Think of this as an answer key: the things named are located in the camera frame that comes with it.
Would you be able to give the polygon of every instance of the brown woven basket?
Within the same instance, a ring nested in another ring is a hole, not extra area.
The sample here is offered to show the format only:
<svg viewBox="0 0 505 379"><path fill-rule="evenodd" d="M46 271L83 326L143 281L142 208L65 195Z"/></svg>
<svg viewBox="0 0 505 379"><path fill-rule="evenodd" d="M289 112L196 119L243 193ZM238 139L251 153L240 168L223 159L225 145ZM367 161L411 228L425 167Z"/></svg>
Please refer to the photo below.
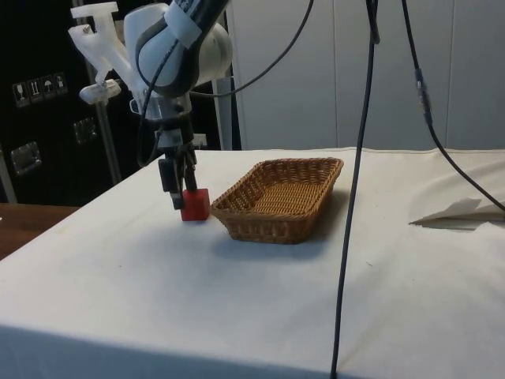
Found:
<svg viewBox="0 0 505 379"><path fill-rule="evenodd" d="M211 213L233 239L300 243L313 228L340 175L340 159L279 159L258 163L214 201Z"/></svg>

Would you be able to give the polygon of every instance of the white plastic mount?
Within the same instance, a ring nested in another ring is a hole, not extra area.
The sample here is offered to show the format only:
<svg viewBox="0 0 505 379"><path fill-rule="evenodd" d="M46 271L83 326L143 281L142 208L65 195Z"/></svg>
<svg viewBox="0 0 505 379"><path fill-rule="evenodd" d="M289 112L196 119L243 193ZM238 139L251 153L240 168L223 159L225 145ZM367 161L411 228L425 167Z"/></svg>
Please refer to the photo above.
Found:
<svg viewBox="0 0 505 379"><path fill-rule="evenodd" d="M97 84L85 88L81 92L81 98L87 103L98 103L116 96L121 91L119 85L106 81L111 70L115 70L125 84L134 89L141 80L129 64L125 46L116 33L112 13L118 11L118 4L106 2L80 6L70 11L74 18L93 17L95 22L95 32L88 24L78 25L69 30L77 49L97 72L95 78Z"/></svg>
<svg viewBox="0 0 505 379"><path fill-rule="evenodd" d="M73 18L108 16L118 11L119 8L116 2L103 2L101 4L91 4L90 6L78 6L70 10Z"/></svg>

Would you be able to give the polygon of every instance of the table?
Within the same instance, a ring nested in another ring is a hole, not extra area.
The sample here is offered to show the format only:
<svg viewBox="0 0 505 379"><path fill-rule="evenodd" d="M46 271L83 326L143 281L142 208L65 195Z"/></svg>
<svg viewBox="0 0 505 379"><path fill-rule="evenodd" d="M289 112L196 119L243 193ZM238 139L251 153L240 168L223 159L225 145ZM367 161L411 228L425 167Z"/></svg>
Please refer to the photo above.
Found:
<svg viewBox="0 0 505 379"><path fill-rule="evenodd" d="M53 227L78 208L47 205L0 203L0 260L7 257L44 231Z"/></svg>
<svg viewBox="0 0 505 379"><path fill-rule="evenodd" d="M197 177L215 199L261 160L324 156L346 165L301 245L182 223L153 163L7 257L0 377L327 378L354 150L198 152ZM505 188L505 152L454 158ZM410 225L448 193L479 197L438 152L364 152L341 378L503 377L505 230Z"/></svg>

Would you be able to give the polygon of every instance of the white wall panel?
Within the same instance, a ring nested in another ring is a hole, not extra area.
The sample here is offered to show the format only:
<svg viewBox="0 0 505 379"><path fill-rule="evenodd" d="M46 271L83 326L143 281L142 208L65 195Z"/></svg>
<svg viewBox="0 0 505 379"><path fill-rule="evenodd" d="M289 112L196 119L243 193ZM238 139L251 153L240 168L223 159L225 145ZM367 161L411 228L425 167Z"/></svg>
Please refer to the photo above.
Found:
<svg viewBox="0 0 505 379"><path fill-rule="evenodd" d="M288 45L309 0L233 0L228 9L236 85ZM293 50L237 97L244 149L337 145L333 0L316 0Z"/></svg>
<svg viewBox="0 0 505 379"><path fill-rule="evenodd" d="M505 147L505 2L456 0L447 144Z"/></svg>
<svg viewBox="0 0 505 379"><path fill-rule="evenodd" d="M445 142L451 66L453 1L409 1L417 53L432 98L435 126ZM369 148L426 149L434 145L417 99L400 0L380 0L372 99L365 144ZM365 93L369 23L365 1L335 0L339 146L355 146Z"/></svg>

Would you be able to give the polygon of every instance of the sticker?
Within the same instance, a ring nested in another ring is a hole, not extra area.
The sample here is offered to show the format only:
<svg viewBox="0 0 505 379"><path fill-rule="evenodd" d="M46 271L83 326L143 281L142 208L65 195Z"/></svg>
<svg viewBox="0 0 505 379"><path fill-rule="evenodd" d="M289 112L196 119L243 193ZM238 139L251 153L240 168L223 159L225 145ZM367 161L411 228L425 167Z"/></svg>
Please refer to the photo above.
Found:
<svg viewBox="0 0 505 379"><path fill-rule="evenodd" d="M16 100L16 105L18 108L30 105L30 98L28 96L26 83L23 82L13 84L13 92L14 92L14 99Z"/></svg>
<svg viewBox="0 0 505 379"><path fill-rule="evenodd" d="M69 91L66 87L66 79L64 73L56 73L54 75L54 85L56 87L56 92L59 95L65 95Z"/></svg>
<svg viewBox="0 0 505 379"><path fill-rule="evenodd" d="M40 85L39 79L31 79L27 81L28 93L30 94L30 100L32 103L38 103L44 100L42 96L42 86Z"/></svg>
<svg viewBox="0 0 505 379"><path fill-rule="evenodd" d="M42 77L40 80L42 83L42 89L44 92L44 97L46 99L51 99L56 96L56 86L54 85L54 78L51 75Z"/></svg>

